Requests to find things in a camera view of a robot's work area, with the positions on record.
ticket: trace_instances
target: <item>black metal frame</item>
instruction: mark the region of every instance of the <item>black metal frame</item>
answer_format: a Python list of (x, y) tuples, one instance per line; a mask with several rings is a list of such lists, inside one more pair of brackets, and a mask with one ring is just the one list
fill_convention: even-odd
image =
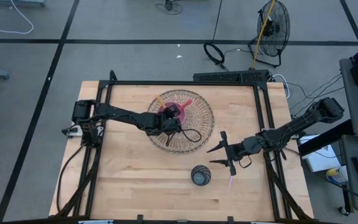
[[(251, 52), (252, 58), (255, 57), (255, 53), (254, 53), (254, 50), (252, 50), (251, 45), (253, 45), (254, 42), (256, 42), (256, 39), (257, 39), (257, 38), (258, 38), (258, 37), (255, 37), (254, 39), (252, 39), (252, 40), (248, 43), (248, 48), (249, 48), (249, 51)], [(268, 62), (265, 62), (265, 61), (262, 61), (262, 60), (259, 60), (259, 59), (256, 59), (256, 61), (257, 61), (257, 62), (260, 62), (260, 63), (262, 63), (262, 64), (265, 64), (265, 65), (270, 65), (270, 66), (272, 66), (273, 68), (277, 68), (278, 66), (281, 65), (281, 53), (282, 53), (282, 50), (277, 50), (277, 55), (276, 55), (276, 56), (278, 56), (278, 65), (274, 65), (274, 64), (272, 64), (272, 63), (268, 63)]]
[[(353, 126), (352, 126), (352, 121), (351, 119), (348, 119), (344, 122), (342, 122), (341, 124), (335, 126), (334, 128), (331, 128), (330, 130), (326, 131), (323, 134), (320, 134), (319, 136), (310, 139), (309, 141), (300, 144), (298, 146), (298, 150), (300, 153), (300, 156), (305, 156), (308, 155), (312, 152), (315, 152), (319, 149), (321, 149), (324, 146), (327, 146), (329, 144), (332, 144), (334, 142), (339, 141), (339, 144), (341, 144), (341, 136), (342, 135), (355, 135), (354, 131), (353, 131)], [(342, 185), (345, 188), (349, 188), (349, 184), (346, 183), (344, 185)], [(342, 190), (343, 192), (343, 199), (344, 199), (344, 209), (346, 213), (354, 213), (354, 206), (353, 206), (353, 201), (352, 201), (352, 197), (351, 194), (345, 190)]]
[[(96, 101), (101, 102), (102, 92), (103, 92), (104, 88), (107, 88), (105, 103), (108, 103), (110, 101), (111, 92), (112, 92), (112, 88), (113, 88), (114, 85), (252, 86), (253, 89), (254, 89), (255, 105), (256, 105), (257, 114), (258, 114), (259, 128), (262, 131), (263, 129), (265, 129), (265, 123), (264, 123), (264, 117), (263, 117), (263, 114), (262, 114), (262, 107), (261, 107), (261, 104), (260, 104), (260, 96), (259, 96), (259, 88), (260, 88), (263, 91), (263, 94), (264, 94), (264, 101), (265, 101), (266, 110), (267, 110), (269, 128), (274, 128), (273, 114), (272, 114), (272, 109), (271, 109), (271, 106), (270, 106), (270, 99), (269, 99), (269, 93), (267, 91), (266, 82), (242, 83), (240, 80), (238, 82), (118, 81), (116, 76), (115, 76), (115, 74), (114, 74), (114, 72), (111, 71), (110, 72), (110, 80), (101, 80), (101, 81), (99, 81), (98, 92), (96, 94)], [(106, 125), (106, 122), (103, 122), (101, 124), (101, 126), (103, 128), (105, 128), (105, 125)], [(100, 161), (100, 155), (101, 155), (102, 147), (103, 147), (103, 137), (101, 137), (99, 146), (96, 148), (96, 153), (95, 153), (95, 158), (94, 159), (97, 161), (97, 166), (99, 166), (98, 163)], [(84, 179), (86, 177), (86, 174), (87, 174), (87, 171), (88, 171), (88, 165), (90, 163), (91, 150), (92, 150), (91, 148), (86, 148), (86, 152), (85, 152), (85, 156), (84, 156), (84, 160), (83, 160), (83, 166), (82, 166), (82, 170), (81, 170), (81, 176), (80, 176), (79, 185), (81, 185), (81, 183), (84, 181)], [(284, 178), (284, 172), (283, 172), (283, 167), (282, 167), (282, 161), (281, 161), (279, 153), (275, 153), (275, 157), (276, 157), (276, 163), (277, 163), (278, 176), (279, 176), (282, 184), (285, 185), (285, 178)], [(91, 215), (91, 208), (92, 208), (92, 204), (93, 204), (93, 195), (94, 195), (94, 190), (95, 190), (95, 186), (96, 186), (97, 172), (98, 172), (98, 170), (96, 169), (96, 172), (95, 172), (95, 174), (94, 174), (94, 176), (91, 179), (91, 182), (89, 184), (88, 199), (87, 199), (87, 202), (86, 202), (86, 210), (85, 210), (85, 216), (86, 217), (90, 217), (90, 215)], [(277, 195), (276, 195), (276, 190), (275, 190), (275, 184), (270, 178), (268, 179), (268, 184), (269, 184), (269, 190), (270, 190), (270, 197), (271, 197), (271, 200), (272, 200), (273, 216), (274, 216), (274, 219), (277, 221), (277, 220), (280, 219), (280, 211), (278, 209), (278, 200), (277, 200)], [(284, 197), (283, 197), (283, 204), (284, 204), (286, 219), (288, 219), (288, 220), (292, 219), (291, 208), (290, 208), (287, 200)], [(73, 209), (73, 216), (79, 215), (80, 206), (81, 206), (81, 197), (75, 203), (75, 206), (74, 206), (74, 209)]]

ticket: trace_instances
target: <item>black cable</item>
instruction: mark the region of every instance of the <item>black cable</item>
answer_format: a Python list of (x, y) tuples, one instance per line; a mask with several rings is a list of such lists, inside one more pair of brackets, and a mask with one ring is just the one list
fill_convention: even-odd
[[(285, 149), (288, 149), (289, 151), (294, 152), (295, 154), (297, 154), (298, 156), (300, 156), (299, 152), (296, 152), (295, 150), (289, 149), (289, 148), (287, 148), (287, 147), (284, 147), (284, 148), (285, 148)], [(346, 192), (349, 192), (350, 194), (352, 194), (352, 195), (358, 197), (358, 194), (357, 194), (357, 193), (355, 193), (355, 192), (353, 192), (353, 191), (351, 191), (351, 190), (349, 190), (349, 189), (347, 189), (347, 188), (345, 188), (345, 187), (342, 187), (342, 186), (340, 186), (340, 185), (338, 185), (338, 184), (334, 184), (334, 183), (332, 183), (331, 181), (325, 179), (324, 177), (321, 177), (321, 176), (315, 174), (314, 172), (309, 171), (308, 169), (303, 168), (303, 170), (306, 171), (306, 172), (308, 172), (308, 173), (310, 173), (310, 174), (313, 174), (313, 175), (315, 175), (315, 176), (317, 176), (317, 177), (319, 177), (319, 178), (321, 178), (321, 179), (323, 179), (323, 180), (325, 180), (325, 181), (327, 181), (327, 182), (329, 182), (330, 184), (335, 185), (336, 187), (340, 187), (340, 188), (342, 188), (343, 190), (345, 190)]]
[[(195, 132), (200, 136), (200, 138), (197, 139), (197, 140), (192, 140), (192, 139), (190, 139), (190, 138), (186, 135), (185, 131), (195, 131)], [(192, 128), (190, 128), (190, 129), (183, 129), (182, 132), (183, 132), (183, 135), (187, 138), (187, 140), (189, 140), (189, 141), (191, 141), (191, 142), (194, 142), (194, 143), (201, 141), (201, 139), (203, 138), (202, 135), (201, 135), (201, 133), (200, 133), (199, 131), (197, 131), (197, 130), (195, 130), (195, 129), (192, 129)]]
[[(290, 151), (290, 152), (293, 152), (293, 153), (297, 154), (298, 156), (301, 156), (301, 155), (299, 154), (299, 152), (296, 152), (296, 151), (293, 150), (293, 149), (289, 149), (289, 148), (287, 148), (287, 147), (284, 147), (284, 149), (286, 149), (286, 150), (288, 150), (288, 151)], [(328, 159), (337, 158), (338, 156), (341, 156), (341, 155), (342, 155), (342, 154), (339, 154), (339, 155), (337, 155), (337, 156), (325, 156), (325, 155), (323, 155), (323, 154), (321, 154), (321, 153), (319, 153), (319, 152), (312, 152), (312, 153), (319, 154), (320, 156), (323, 156), (323, 157), (328, 158)]]
[(165, 0), (165, 4), (162, 3), (156, 3), (154, 6), (157, 9), (160, 9), (161, 11), (165, 12), (168, 15), (177, 15), (180, 14), (183, 10), (183, 6), (177, 3), (177, 0)]
[[(205, 54), (209, 57), (209, 59), (211, 59), (211, 61), (213, 61), (213, 62), (215, 63), (215, 65), (219, 65), (222, 69), (224, 69), (224, 70), (226, 70), (226, 71), (228, 72), (229, 69), (227, 69), (227, 68), (223, 65), (223, 63), (224, 63), (224, 54), (223, 54), (223, 52), (221, 51), (221, 49), (219, 49), (217, 46), (215, 46), (215, 45), (213, 44), (213, 42), (214, 42), (214, 40), (215, 40), (216, 29), (218, 28), (219, 16), (220, 16), (220, 14), (221, 14), (222, 1), (223, 1), (223, 0), (221, 0), (221, 3), (219, 4), (219, 11), (218, 11), (218, 16), (217, 16), (217, 18), (216, 18), (214, 35), (213, 35), (212, 40), (211, 40), (210, 42), (204, 44), (204, 51), (205, 51)], [(207, 46), (211, 46), (211, 47), (219, 54), (219, 56), (221, 57), (221, 59), (214, 58), (214, 57), (208, 52)]]
[(174, 136), (175, 134), (176, 134), (176, 133), (173, 133), (173, 134), (168, 135), (167, 142), (165, 143), (166, 146), (169, 146), (169, 144), (171, 143), (172, 138), (173, 138), (173, 136)]
[(302, 93), (303, 93), (303, 95), (305, 96), (305, 98), (307, 98), (307, 99), (312, 99), (312, 97), (311, 97), (311, 98), (309, 98), (309, 97), (306, 95), (306, 92), (305, 92), (305, 90), (303, 89), (303, 87), (302, 87), (302, 86), (299, 86), (299, 85), (297, 85), (297, 84), (290, 83), (290, 82), (287, 82), (287, 84), (290, 84), (290, 85), (295, 85), (295, 86), (299, 87), (299, 88), (302, 90)]
[(248, 155), (248, 158), (249, 158), (249, 163), (246, 166), (242, 166), (241, 161), (239, 161), (239, 165), (241, 166), (241, 168), (245, 169), (245, 168), (248, 168), (249, 166), (251, 166), (252, 159), (251, 159), (251, 157), (249, 155)]
[(325, 95), (328, 95), (328, 94), (333, 93), (333, 92), (335, 92), (335, 91), (342, 90), (342, 89), (344, 89), (344, 88), (345, 88), (345, 87), (337, 88), (336, 90), (329, 91), (328, 93), (324, 93), (323, 95), (320, 95), (320, 97), (325, 96)]
[(277, 159), (277, 156), (275, 156), (270, 162), (273, 162)]
[[(313, 110), (310, 112), (310, 115), (306, 118), (306, 120), (308, 120), (310, 117), (312, 117), (312, 115), (313, 115), (313, 113), (315, 112), (317, 110), (317, 105), (314, 105), (314, 108), (313, 108)], [(289, 131), (289, 130), (291, 130), (291, 128), (288, 128), (286, 131), (284, 131), (284, 133), (282, 134), (282, 136), (281, 136), (281, 138), (280, 138), (280, 140), (278, 141), (278, 148), (279, 148), (279, 152), (280, 153), (282, 153), (282, 155), (284, 156), (284, 154), (283, 154), (283, 148), (284, 148), (284, 142), (283, 142), (283, 137), (286, 135), (286, 133)]]
[(215, 30), (214, 30), (214, 36), (212, 37), (211, 43), (215, 40), (215, 35), (216, 35), (216, 28), (218, 27), (218, 22), (219, 22), (219, 15), (221, 14), (221, 8), (222, 8), (222, 1), (219, 4), (219, 11), (218, 11), (218, 17), (216, 18), (216, 23), (215, 23)]
[(309, 96), (313, 95), (316, 91), (318, 91), (319, 89), (321, 89), (323, 86), (327, 85), (328, 83), (332, 82), (335, 78), (339, 77), (341, 74), (334, 76), (332, 79), (330, 79), (330, 81), (322, 84), (320, 87), (318, 87), (317, 89), (315, 89), (312, 93), (310, 93), (309, 95), (305, 96), (305, 98), (303, 100), (301, 100), (300, 102), (298, 102), (297, 104), (293, 105), (290, 110), (292, 110), (294, 107), (296, 107), (298, 104), (302, 103), (303, 101), (305, 101)]
[(79, 149), (77, 149), (77, 151), (75, 151), (74, 154), (71, 155), (70, 158), (68, 158), (68, 160), (66, 161), (66, 163), (64, 164), (64, 166), (62, 168), (62, 171), (60, 171), (59, 181), (57, 184), (57, 193), (56, 193), (56, 208), (57, 208), (58, 212), (60, 212), (60, 186), (62, 184), (63, 173), (64, 173), (68, 163), (81, 151), (82, 148), (83, 148), (83, 146), (81, 146)]
[[(313, 100), (315, 100), (316, 98), (320, 97), (321, 94), (323, 94), (324, 91), (326, 91), (327, 88), (329, 88), (330, 86), (332, 86), (333, 84), (335, 84), (338, 80), (340, 80), (342, 77), (339, 77), (337, 80), (335, 80), (335, 82), (329, 84), (328, 86), (326, 86), (317, 96), (315, 96), (313, 98)], [(297, 113), (294, 114), (294, 116), (297, 116), (298, 113), (301, 113), (303, 111), (303, 109), (307, 108), (310, 104), (312, 104), (314, 101), (311, 101), (310, 103), (308, 103), (306, 106), (302, 107), (301, 110), (299, 110)]]

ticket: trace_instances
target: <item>black floor stripe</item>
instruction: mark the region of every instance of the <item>black floor stripe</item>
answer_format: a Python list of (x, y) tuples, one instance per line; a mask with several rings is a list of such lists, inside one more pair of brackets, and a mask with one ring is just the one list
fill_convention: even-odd
[(343, 7), (343, 10), (345, 11), (345, 14), (346, 14), (346, 17), (347, 19), (349, 20), (351, 26), (352, 26), (352, 29), (353, 29), (353, 32), (354, 34), (356, 35), (356, 38), (358, 40), (358, 27), (356, 25), (356, 22), (354, 21), (353, 19), (353, 16), (351, 14), (351, 11), (349, 10), (349, 7), (347, 6), (346, 4), (346, 1), (345, 0), (339, 0), (341, 2), (341, 5)]
[(0, 39), (0, 44), (59, 44), (60, 39)]
[(8, 182), (7, 187), (5, 189), (4, 195), (2, 197), (2, 200), (1, 200), (1, 203), (0, 203), (0, 222), (2, 222), (4, 220), (6, 210), (8, 208), (9, 202), (11, 201), (11, 197), (12, 197), (13, 191), (15, 189), (17, 180), (19, 178), (19, 174), (20, 174), (20, 171), (22, 169), (25, 157), (27, 155), (27, 151), (29, 150), (30, 142), (31, 142), (32, 136), (34, 134), (35, 127), (37, 126), (38, 119), (39, 119), (41, 111), (42, 111), (42, 107), (44, 106), (45, 99), (47, 97), (49, 86), (50, 86), (50, 84), (52, 82), (53, 75), (55, 73), (57, 64), (59, 62), (59, 58), (60, 58), (60, 56), (62, 54), (62, 50), (63, 50), (63, 46), (64, 46), (64, 40), (67, 38), (68, 31), (70, 30), (71, 23), (73, 22), (73, 18), (74, 18), (76, 9), (78, 7), (79, 1), (80, 0), (75, 0), (74, 3), (73, 3), (73, 6), (71, 8), (70, 15), (68, 16), (68, 20), (66, 22), (66, 26), (65, 26), (65, 29), (63, 31), (61, 41), (60, 41), (60, 43), (59, 43), (59, 45), (57, 47), (57, 50), (55, 52), (55, 56), (53, 57), (52, 64), (50, 65), (48, 75), (47, 75), (47, 77), (45, 79), (44, 86), (42, 87), (42, 91), (41, 91), (40, 97), (39, 97), (38, 102), (37, 102), (37, 106), (35, 107), (34, 114), (32, 115), (29, 128), (28, 128), (28, 130), (27, 130), (27, 132), (25, 134), (25, 138), (23, 140), (23, 144), (22, 144), (22, 147), (20, 149), (20, 153), (19, 153), (19, 155), (17, 157), (15, 166), (13, 168), (11, 178), (9, 179), (9, 182)]
[[(205, 44), (211, 40), (94, 40), (68, 39), (66, 44)], [(214, 44), (247, 45), (251, 40), (214, 40)], [(288, 41), (293, 46), (357, 46), (357, 41)]]
[[(0, 44), (59, 44), (58, 39), (0, 39)], [(98, 40), (67, 39), (64, 44), (205, 44), (211, 40)], [(247, 45), (250, 40), (214, 40), (221, 45)], [(357, 46), (357, 41), (300, 41), (290, 40), (291, 46)]]

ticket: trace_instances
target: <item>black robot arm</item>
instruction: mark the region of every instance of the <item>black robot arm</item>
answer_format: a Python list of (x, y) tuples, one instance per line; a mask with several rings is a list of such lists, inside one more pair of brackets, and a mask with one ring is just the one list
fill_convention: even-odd
[(221, 137), (223, 140), (208, 152), (224, 147), (227, 160), (211, 162), (221, 163), (230, 167), (231, 174), (235, 175), (236, 170), (233, 162), (241, 160), (244, 156), (258, 154), (261, 149), (265, 152), (272, 152), (274, 150), (281, 151), (294, 134), (298, 134), (317, 122), (333, 123), (342, 118), (343, 112), (343, 108), (334, 98), (324, 98), (313, 103), (299, 118), (277, 129), (269, 129), (256, 133), (255, 136), (245, 138), (242, 142), (237, 144), (229, 145), (227, 143), (226, 133), (222, 131)]
[(75, 102), (71, 120), (80, 126), (83, 132), (81, 145), (87, 147), (97, 146), (100, 130), (96, 124), (107, 120), (133, 124), (148, 136), (159, 136), (162, 133), (170, 135), (181, 131), (180, 121), (174, 118), (169, 109), (161, 113), (136, 113), (95, 100)]

